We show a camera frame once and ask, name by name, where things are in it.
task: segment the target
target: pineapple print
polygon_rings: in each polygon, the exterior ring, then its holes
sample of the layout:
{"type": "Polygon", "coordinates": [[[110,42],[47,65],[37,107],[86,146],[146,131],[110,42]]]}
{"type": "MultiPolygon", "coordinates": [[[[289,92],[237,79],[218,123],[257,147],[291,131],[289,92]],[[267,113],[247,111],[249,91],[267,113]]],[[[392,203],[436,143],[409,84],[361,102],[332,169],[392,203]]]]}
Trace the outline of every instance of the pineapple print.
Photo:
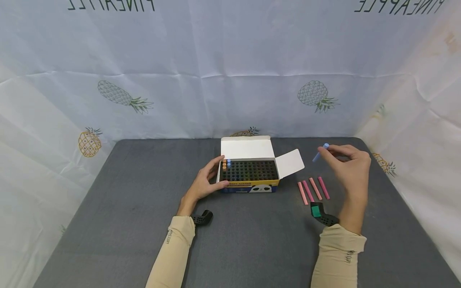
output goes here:
{"type": "Polygon", "coordinates": [[[315,112],[327,112],[328,109],[335,109],[336,99],[328,98],[328,90],[320,81],[314,81],[304,85],[298,92],[298,99],[307,106],[317,106],[315,112]]]}
{"type": "Polygon", "coordinates": [[[93,157],[101,149],[101,140],[99,140],[101,134],[100,129],[94,130],[90,127],[87,127],[86,131],[80,134],[78,148],[85,157],[93,157]]]}
{"type": "Polygon", "coordinates": [[[147,99],[141,99],[141,97],[133,98],[130,96],[130,94],[128,94],[128,92],[120,87],[115,86],[109,81],[99,81],[98,90],[102,96],[106,97],[114,103],[133,107],[136,113],[148,113],[147,109],[152,109],[151,105],[153,103],[146,102],[147,99]]]}
{"type": "Polygon", "coordinates": [[[380,104],[379,108],[373,114],[372,118],[376,118],[380,120],[380,119],[383,119],[384,117],[386,117],[386,107],[384,106],[384,104],[380,104]]]}
{"type": "Polygon", "coordinates": [[[387,163],[386,160],[384,160],[383,157],[381,157],[381,155],[379,155],[378,153],[373,153],[373,157],[376,159],[379,166],[381,166],[381,168],[386,174],[391,175],[392,177],[397,176],[396,165],[394,164],[394,162],[387,163]]]}
{"type": "Polygon", "coordinates": [[[64,235],[66,228],[64,227],[64,225],[61,225],[59,227],[59,230],[61,231],[61,236],[62,236],[62,235],[64,235]]]}
{"type": "Polygon", "coordinates": [[[250,127],[248,130],[236,132],[232,134],[230,137],[239,137],[239,136],[255,136],[259,134],[259,129],[256,129],[256,127],[250,127]]]}

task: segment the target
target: open cardboard box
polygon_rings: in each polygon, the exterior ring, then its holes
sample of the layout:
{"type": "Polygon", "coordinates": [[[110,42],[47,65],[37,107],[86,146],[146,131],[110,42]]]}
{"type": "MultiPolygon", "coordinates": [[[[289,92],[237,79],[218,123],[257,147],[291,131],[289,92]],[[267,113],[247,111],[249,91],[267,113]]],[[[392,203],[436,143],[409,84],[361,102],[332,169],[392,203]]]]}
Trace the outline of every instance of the open cardboard box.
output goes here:
{"type": "MultiPolygon", "coordinates": [[[[242,136],[221,138],[221,155],[231,161],[275,160],[278,179],[259,181],[230,181],[223,193],[275,192],[280,180],[304,169],[299,150],[275,157],[270,136],[242,136]]],[[[219,169],[216,181],[219,181],[219,169]]]]}

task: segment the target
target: panda illustration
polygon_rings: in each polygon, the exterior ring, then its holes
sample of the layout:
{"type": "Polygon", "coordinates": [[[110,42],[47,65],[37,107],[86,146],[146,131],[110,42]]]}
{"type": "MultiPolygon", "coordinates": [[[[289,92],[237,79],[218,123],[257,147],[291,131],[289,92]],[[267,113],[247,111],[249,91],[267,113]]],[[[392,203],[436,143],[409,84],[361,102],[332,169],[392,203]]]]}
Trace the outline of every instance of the panda illustration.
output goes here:
{"type": "Polygon", "coordinates": [[[261,184],[261,185],[253,186],[250,190],[250,193],[253,193],[253,192],[272,192],[272,185],[261,184]]]}

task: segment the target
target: white backdrop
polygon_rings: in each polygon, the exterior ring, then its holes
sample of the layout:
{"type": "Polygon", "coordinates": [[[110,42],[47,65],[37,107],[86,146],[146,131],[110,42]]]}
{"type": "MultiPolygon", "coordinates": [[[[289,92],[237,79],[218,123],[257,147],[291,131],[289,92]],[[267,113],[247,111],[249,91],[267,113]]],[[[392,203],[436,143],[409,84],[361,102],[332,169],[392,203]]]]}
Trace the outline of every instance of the white backdrop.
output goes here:
{"type": "Polygon", "coordinates": [[[0,0],[0,287],[33,285],[116,141],[250,126],[358,133],[461,277],[460,8],[0,0]]]}

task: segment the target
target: box lid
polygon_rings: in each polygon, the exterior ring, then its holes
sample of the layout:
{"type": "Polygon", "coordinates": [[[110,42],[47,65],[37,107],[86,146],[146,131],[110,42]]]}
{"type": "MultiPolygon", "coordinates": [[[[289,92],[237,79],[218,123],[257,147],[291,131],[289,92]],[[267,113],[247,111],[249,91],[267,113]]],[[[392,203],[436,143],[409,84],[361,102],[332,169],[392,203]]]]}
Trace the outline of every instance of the box lid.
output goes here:
{"type": "Polygon", "coordinates": [[[221,138],[221,155],[227,159],[274,158],[270,136],[221,138]]]}
{"type": "Polygon", "coordinates": [[[298,149],[283,154],[282,156],[278,156],[275,158],[275,162],[277,163],[279,179],[304,169],[304,162],[302,161],[301,154],[299,154],[298,149]]]}

